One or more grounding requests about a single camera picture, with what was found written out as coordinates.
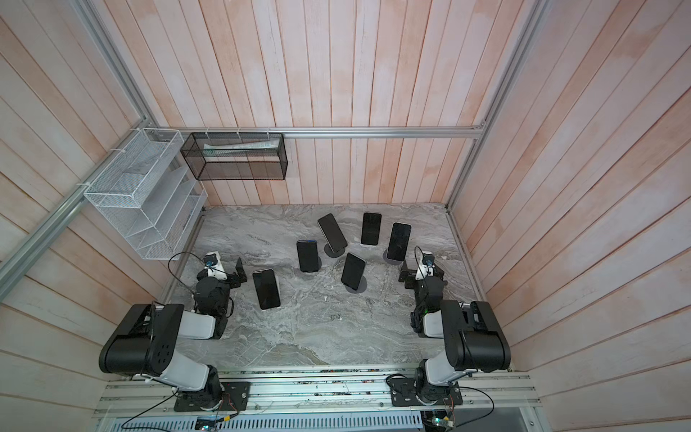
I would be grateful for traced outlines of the grey phone stand front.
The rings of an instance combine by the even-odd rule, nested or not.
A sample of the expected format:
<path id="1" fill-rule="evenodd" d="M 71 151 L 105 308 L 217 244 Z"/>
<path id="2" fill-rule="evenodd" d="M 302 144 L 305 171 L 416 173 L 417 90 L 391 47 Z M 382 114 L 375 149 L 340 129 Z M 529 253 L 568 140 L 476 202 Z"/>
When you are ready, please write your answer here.
<path id="1" fill-rule="evenodd" d="M 356 286 L 356 288 L 350 287 L 348 285 L 345 287 L 345 289 L 347 289 L 349 293 L 363 293 L 366 290 L 366 288 L 367 279 L 364 275 L 361 277 L 359 284 Z"/>

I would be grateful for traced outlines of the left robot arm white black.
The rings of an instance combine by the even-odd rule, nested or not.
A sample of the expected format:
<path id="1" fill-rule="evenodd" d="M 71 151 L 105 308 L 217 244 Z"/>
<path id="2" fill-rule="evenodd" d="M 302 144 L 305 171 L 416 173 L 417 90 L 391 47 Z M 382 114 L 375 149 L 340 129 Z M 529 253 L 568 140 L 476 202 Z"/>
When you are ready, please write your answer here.
<path id="1" fill-rule="evenodd" d="M 226 392 L 218 369 L 176 350 L 180 338 L 212 340 L 223 335 L 234 313 L 230 291 L 248 280 L 242 261 L 227 273 L 220 255 L 212 252 L 192 289 L 194 309 L 179 303 L 138 303 L 122 319 L 104 344 L 99 368 L 105 374 L 140 376 L 177 390 L 177 396 L 199 410 L 217 410 Z"/>

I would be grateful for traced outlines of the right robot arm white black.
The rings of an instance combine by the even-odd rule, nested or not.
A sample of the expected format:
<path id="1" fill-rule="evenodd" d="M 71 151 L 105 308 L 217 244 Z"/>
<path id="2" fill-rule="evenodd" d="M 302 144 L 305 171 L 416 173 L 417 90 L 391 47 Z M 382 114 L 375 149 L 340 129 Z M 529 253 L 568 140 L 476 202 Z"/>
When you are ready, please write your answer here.
<path id="1" fill-rule="evenodd" d="M 509 369 L 509 342 L 488 302 L 446 300 L 444 273 L 423 263 L 405 263 L 399 281 L 414 292 L 410 325 L 421 338 L 438 338 L 444 351 L 420 362 L 412 378 L 390 376 L 387 383 L 397 407 L 461 403 L 462 378 Z"/>

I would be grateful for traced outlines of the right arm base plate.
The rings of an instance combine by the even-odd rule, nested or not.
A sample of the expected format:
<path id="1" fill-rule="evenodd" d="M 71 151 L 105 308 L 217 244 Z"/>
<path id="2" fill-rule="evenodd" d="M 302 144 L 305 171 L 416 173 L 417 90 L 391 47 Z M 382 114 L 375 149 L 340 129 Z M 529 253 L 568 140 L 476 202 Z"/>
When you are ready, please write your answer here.
<path id="1" fill-rule="evenodd" d="M 430 405 L 462 406 L 461 390 L 458 386 L 444 387 L 426 383 L 422 379 L 408 378 L 402 374 L 390 375 L 385 379 L 390 389 L 394 407 L 421 407 Z"/>

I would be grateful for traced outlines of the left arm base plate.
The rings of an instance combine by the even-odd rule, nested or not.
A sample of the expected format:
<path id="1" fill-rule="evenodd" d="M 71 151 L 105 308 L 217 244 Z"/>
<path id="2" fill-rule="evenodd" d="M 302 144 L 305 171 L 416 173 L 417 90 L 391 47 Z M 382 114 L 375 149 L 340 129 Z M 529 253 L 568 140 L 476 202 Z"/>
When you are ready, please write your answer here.
<path id="1" fill-rule="evenodd" d="M 174 412 L 243 411 L 248 406 L 250 382 L 221 381 L 198 392 L 180 392 Z"/>

